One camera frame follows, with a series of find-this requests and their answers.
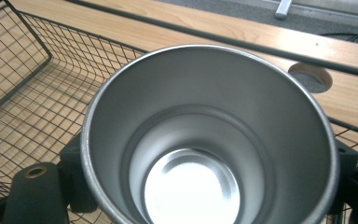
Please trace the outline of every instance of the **metal wire basket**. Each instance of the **metal wire basket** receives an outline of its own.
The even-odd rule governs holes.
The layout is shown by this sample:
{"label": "metal wire basket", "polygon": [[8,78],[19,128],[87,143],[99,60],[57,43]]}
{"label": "metal wire basket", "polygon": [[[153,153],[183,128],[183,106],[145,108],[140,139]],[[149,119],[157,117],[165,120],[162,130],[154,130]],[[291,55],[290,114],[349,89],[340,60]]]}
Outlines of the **metal wire basket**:
{"label": "metal wire basket", "polygon": [[[59,161],[79,133],[101,84],[141,49],[0,7],[0,199],[19,170]],[[358,128],[332,120],[337,139],[358,150]],[[101,211],[69,213],[73,223],[107,223]]]}

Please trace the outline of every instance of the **round grommet hole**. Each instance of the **round grommet hole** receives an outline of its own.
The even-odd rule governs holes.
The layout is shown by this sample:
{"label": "round grommet hole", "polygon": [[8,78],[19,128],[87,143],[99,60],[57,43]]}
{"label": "round grommet hole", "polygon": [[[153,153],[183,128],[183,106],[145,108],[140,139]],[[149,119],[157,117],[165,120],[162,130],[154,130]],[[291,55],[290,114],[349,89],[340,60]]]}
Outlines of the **round grommet hole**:
{"label": "round grommet hole", "polygon": [[333,79],[330,74],[322,67],[306,63],[295,63],[289,68],[288,72],[312,93],[328,91],[333,85]]}
{"label": "round grommet hole", "polygon": [[37,178],[41,175],[43,175],[46,171],[48,170],[48,168],[46,166],[36,166],[33,167],[32,169],[29,169],[26,173],[25,173],[25,178]]}

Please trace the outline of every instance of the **wire mesh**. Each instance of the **wire mesh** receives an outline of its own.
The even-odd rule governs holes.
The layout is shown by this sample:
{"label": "wire mesh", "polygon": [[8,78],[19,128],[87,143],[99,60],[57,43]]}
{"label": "wire mesh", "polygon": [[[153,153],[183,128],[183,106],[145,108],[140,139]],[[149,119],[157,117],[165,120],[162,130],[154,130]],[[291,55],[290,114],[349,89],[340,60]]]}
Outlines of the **wire mesh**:
{"label": "wire mesh", "polygon": [[[101,84],[145,53],[20,14],[19,18],[9,7],[0,8],[0,199],[8,195],[19,170],[39,161],[58,162],[59,152],[79,133],[87,105]],[[358,131],[336,124],[333,129],[338,140],[358,150]],[[69,217],[72,223],[110,222],[99,210]]]}

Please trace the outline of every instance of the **stainless steel cup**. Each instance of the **stainless steel cup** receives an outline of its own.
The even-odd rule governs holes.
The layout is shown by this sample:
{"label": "stainless steel cup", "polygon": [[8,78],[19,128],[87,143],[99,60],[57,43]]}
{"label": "stainless steel cup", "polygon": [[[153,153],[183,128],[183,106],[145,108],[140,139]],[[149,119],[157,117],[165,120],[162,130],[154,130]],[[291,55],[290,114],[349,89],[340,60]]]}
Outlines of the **stainless steel cup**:
{"label": "stainless steel cup", "polygon": [[117,223],[318,223],[337,188],[334,135],[280,68],[217,46],[161,49],[95,95],[82,164]]}

